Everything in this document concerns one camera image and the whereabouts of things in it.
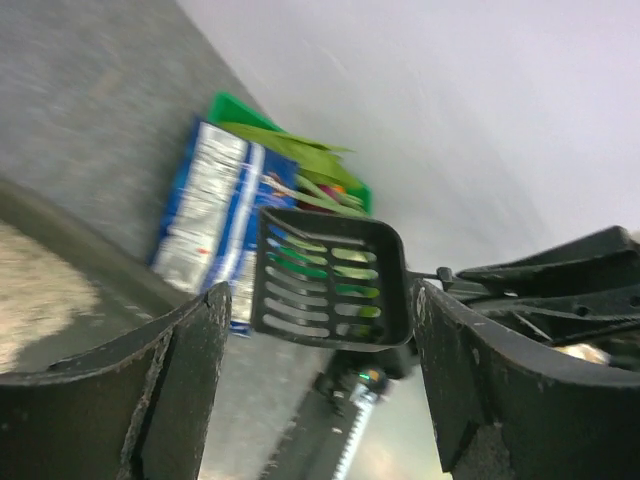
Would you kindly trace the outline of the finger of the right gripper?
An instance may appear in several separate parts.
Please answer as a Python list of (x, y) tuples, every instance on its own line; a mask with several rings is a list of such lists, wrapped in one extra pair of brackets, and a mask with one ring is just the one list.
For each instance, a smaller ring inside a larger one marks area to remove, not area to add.
[(608, 290), (639, 282), (639, 242), (620, 226), (518, 261), (462, 270), (457, 276), (503, 290)]
[(449, 295), (468, 308), (545, 345), (572, 345), (639, 332), (639, 286), (556, 296), (518, 296), (457, 282)]

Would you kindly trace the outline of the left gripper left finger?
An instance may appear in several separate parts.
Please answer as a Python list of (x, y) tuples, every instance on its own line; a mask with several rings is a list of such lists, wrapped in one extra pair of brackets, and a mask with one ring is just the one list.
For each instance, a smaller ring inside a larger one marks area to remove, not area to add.
[(220, 283), (45, 371), (2, 375), (2, 478), (197, 478), (230, 313)]

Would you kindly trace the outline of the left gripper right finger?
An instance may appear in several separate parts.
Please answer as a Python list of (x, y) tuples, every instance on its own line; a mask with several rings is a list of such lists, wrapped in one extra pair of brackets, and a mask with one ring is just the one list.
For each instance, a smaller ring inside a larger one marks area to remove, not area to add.
[(536, 343), (412, 286), (440, 464), (459, 479), (636, 479), (639, 375)]

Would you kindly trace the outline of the grey litter box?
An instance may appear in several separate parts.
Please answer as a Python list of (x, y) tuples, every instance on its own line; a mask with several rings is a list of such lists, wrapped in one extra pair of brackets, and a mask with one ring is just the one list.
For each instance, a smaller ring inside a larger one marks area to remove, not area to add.
[(2, 372), (43, 370), (188, 298), (84, 222), (2, 180)]

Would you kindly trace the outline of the black litter scoop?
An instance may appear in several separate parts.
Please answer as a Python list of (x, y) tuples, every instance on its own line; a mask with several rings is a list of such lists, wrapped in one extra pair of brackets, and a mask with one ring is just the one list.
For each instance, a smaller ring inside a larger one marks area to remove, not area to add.
[(263, 207), (251, 328), (332, 350), (396, 348), (413, 335), (409, 290), (419, 276), (384, 222)]

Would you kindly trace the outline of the blue Doritos chip bag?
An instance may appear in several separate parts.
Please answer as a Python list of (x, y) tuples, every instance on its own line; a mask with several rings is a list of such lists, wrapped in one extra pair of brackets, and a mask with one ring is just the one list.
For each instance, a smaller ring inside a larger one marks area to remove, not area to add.
[(151, 268), (189, 294), (228, 283), (230, 330), (250, 336), (259, 210), (294, 207), (298, 170), (297, 162), (195, 118)]

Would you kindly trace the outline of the purple onion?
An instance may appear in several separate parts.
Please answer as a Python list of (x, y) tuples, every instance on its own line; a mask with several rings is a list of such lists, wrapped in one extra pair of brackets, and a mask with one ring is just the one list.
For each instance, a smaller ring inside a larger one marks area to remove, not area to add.
[(340, 199), (340, 192), (332, 188), (331, 186), (321, 184), (319, 185), (319, 188), (334, 200), (338, 201)]

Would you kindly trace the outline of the green long beans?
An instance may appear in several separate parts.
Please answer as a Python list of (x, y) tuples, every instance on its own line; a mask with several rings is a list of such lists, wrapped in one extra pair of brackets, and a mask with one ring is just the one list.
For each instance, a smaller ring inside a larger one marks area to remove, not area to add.
[(354, 217), (369, 216), (364, 208), (364, 202), (355, 196), (340, 193), (340, 199), (336, 201), (325, 194), (318, 185), (300, 174), (296, 175), (296, 184), (298, 190), (293, 194), (293, 197), (299, 202), (319, 207), (335, 214)]

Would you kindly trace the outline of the green leafy vegetable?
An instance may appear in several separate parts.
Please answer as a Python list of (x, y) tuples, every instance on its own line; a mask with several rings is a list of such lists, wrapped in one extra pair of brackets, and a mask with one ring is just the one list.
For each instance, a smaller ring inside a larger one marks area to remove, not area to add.
[(314, 183), (339, 184), (345, 189), (361, 186), (361, 182), (342, 165), (342, 155), (352, 153), (348, 148), (236, 122), (221, 122), (219, 127), (296, 161), (303, 176)]

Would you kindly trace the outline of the green vegetable tray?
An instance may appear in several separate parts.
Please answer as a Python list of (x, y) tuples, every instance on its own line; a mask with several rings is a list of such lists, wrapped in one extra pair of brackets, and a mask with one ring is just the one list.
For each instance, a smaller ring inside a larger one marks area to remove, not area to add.
[(343, 165), (348, 148), (288, 133), (227, 92), (214, 95), (208, 121), (295, 161), (294, 197), (302, 208), (352, 216), (372, 213), (371, 190)]

